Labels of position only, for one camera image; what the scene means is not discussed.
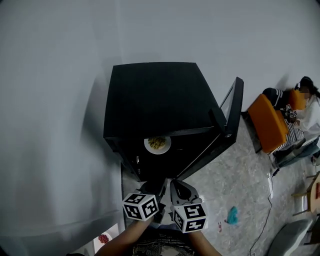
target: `white wall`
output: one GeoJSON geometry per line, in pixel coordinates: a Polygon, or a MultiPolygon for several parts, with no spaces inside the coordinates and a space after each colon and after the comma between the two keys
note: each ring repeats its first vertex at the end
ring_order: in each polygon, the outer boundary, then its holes
{"type": "Polygon", "coordinates": [[[124,63],[196,62],[221,103],[236,76],[243,110],[268,87],[320,87],[315,0],[118,0],[124,63]]]}
{"type": "Polygon", "coordinates": [[[121,63],[106,4],[0,4],[0,241],[11,255],[63,255],[123,225],[120,163],[102,139],[121,63]]]}

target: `orange chair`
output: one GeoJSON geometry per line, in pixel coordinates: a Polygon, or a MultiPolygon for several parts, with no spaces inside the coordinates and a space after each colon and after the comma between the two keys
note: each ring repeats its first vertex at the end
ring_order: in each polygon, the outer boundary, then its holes
{"type": "MultiPolygon", "coordinates": [[[[291,90],[289,102],[293,110],[303,110],[306,106],[304,95],[291,90]]],[[[288,126],[280,110],[275,110],[264,94],[260,94],[249,107],[248,113],[259,137],[263,152],[269,153],[286,142],[288,126]]]]}

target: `black hair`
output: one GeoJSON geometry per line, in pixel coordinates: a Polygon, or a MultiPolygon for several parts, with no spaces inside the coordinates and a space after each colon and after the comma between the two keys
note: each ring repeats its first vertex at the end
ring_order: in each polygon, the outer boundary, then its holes
{"type": "Polygon", "coordinates": [[[307,87],[311,95],[315,95],[320,98],[320,92],[318,91],[318,88],[314,86],[314,82],[310,79],[310,77],[302,77],[300,81],[300,88],[301,87],[307,87]]]}

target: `floor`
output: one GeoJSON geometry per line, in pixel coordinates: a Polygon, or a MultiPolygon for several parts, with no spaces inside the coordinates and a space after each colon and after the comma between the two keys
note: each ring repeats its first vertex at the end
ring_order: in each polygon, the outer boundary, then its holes
{"type": "MultiPolygon", "coordinates": [[[[268,178],[274,169],[265,153],[255,153],[250,135],[245,121],[241,118],[236,143],[184,180],[194,186],[206,202],[209,225],[203,233],[223,256],[247,256],[263,229],[270,209],[267,199],[271,191],[268,178]],[[225,222],[228,211],[233,206],[238,209],[237,225],[225,222]]],[[[273,238],[285,224],[303,218],[315,218],[311,213],[293,217],[294,213],[299,212],[299,202],[291,197],[292,193],[305,189],[310,182],[306,176],[315,173],[315,167],[305,158],[282,168],[273,178],[270,216],[262,236],[251,253],[255,253],[255,256],[264,256],[273,238]]],[[[141,186],[126,170],[122,172],[122,184],[124,196],[141,186]]],[[[167,214],[170,212],[171,204],[168,189],[169,186],[161,201],[166,205],[163,224],[172,223],[167,214]]],[[[301,245],[292,256],[309,256],[315,249],[315,245],[301,245]]]]}

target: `white cube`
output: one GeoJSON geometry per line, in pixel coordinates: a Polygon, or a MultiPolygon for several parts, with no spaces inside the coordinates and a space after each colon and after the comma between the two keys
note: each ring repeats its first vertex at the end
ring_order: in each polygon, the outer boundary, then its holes
{"type": "Polygon", "coordinates": [[[182,233],[200,231],[207,225],[207,207],[204,202],[171,206],[173,221],[182,233]]]}
{"type": "Polygon", "coordinates": [[[129,219],[138,221],[146,221],[159,211],[154,194],[129,193],[122,206],[129,219]]]}

